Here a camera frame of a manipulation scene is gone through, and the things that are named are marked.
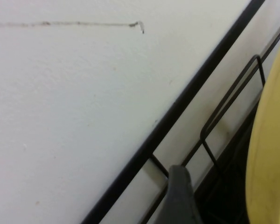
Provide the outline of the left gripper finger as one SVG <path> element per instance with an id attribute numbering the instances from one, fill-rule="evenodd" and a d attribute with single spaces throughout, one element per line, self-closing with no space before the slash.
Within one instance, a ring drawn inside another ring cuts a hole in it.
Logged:
<path id="1" fill-rule="evenodd" d="M 157 217 L 159 224 L 201 224 L 188 170 L 179 165 L 169 169 L 168 190 Z"/>

